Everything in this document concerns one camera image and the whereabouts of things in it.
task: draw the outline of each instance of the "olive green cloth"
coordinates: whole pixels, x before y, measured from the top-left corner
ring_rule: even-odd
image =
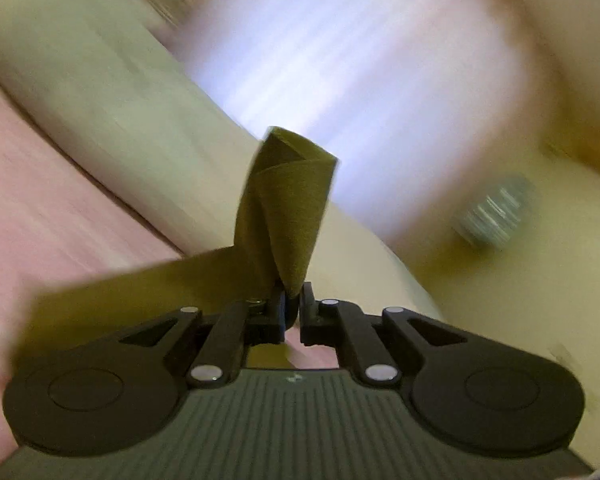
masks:
[[[298,294],[327,204],[336,158],[282,128],[260,146],[242,192],[234,244],[131,274],[45,294],[14,364],[83,344],[181,306],[205,313],[266,298],[276,280]]]

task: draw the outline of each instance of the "pink fabric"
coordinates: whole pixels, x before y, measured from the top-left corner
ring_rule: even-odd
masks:
[[[39,136],[0,93],[0,400],[6,348],[42,284],[178,255],[112,202]],[[0,460],[15,443],[0,405]]]

